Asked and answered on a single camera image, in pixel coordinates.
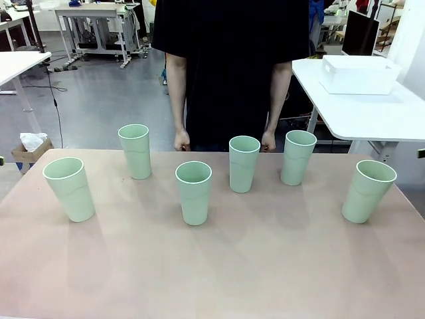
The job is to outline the person's right hand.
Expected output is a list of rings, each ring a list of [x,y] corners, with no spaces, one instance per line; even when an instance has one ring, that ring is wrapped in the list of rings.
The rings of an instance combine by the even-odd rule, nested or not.
[[[190,138],[185,129],[177,130],[175,132],[174,148],[178,152],[189,152]]]

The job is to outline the person's left hand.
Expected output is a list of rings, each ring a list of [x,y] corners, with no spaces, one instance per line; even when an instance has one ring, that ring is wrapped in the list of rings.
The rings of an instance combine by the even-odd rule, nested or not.
[[[261,141],[261,152],[274,152],[276,150],[275,131],[265,131]]]

